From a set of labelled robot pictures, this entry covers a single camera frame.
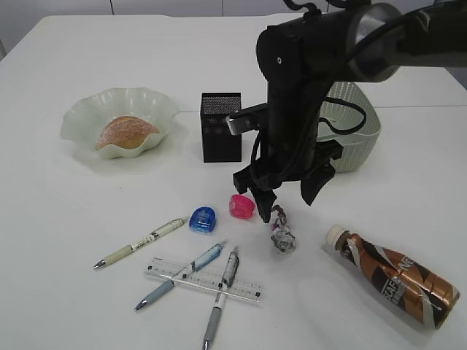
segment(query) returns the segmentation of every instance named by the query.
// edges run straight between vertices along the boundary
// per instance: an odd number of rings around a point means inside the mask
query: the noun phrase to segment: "white wavy bowl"
[[[78,101],[63,116],[61,138],[74,141],[104,159],[133,158],[156,147],[171,130],[178,106],[163,93],[147,89],[112,88]],[[96,150],[103,129],[115,118],[125,115],[141,118],[154,125],[159,133],[150,134],[138,148],[125,149],[109,144]]]

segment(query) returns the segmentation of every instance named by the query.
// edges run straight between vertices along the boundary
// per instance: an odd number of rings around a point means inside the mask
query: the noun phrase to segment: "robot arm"
[[[303,17],[269,26],[256,55],[268,81],[268,103],[227,119],[232,134],[258,130],[251,164],[233,175],[240,193],[251,190],[268,222],[283,182],[300,181],[308,205],[333,178],[330,159],[341,157],[336,141],[317,142],[320,106],[335,81],[381,82],[399,66],[467,66],[467,1],[449,1],[407,15],[370,0],[327,0],[345,8],[321,14],[312,4]],[[351,108],[345,101],[333,101]],[[350,131],[359,130],[363,122]],[[260,146],[260,157],[256,153]]]

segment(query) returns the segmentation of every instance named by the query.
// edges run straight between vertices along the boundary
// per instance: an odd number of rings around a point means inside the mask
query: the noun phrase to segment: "bottle cap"
[[[326,235],[326,245],[332,250],[336,250],[336,243],[341,238],[342,233],[347,231],[341,225],[334,225]]]

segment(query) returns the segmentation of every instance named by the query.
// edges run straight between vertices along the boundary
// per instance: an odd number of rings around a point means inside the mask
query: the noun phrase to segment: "white ruler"
[[[154,257],[145,270],[149,277],[157,279],[172,279],[171,277],[187,263],[172,262],[159,257]],[[186,284],[191,287],[206,289],[211,292],[222,292],[219,283],[222,281],[223,271],[213,268],[202,268],[200,271],[189,275],[186,279],[172,279],[175,282]],[[263,286],[256,282],[234,279],[232,287],[224,294],[238,297],[242,300],[258,302],[263,294]]]

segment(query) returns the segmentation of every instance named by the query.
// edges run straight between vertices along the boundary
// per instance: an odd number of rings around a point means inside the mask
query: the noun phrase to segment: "bread roll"
[[[119,117],[104,128],[96,149],[101,149],[108,144],[115,144],[125,149],[137,148],[151,133],[159,133],[159,130],[143,119]]]

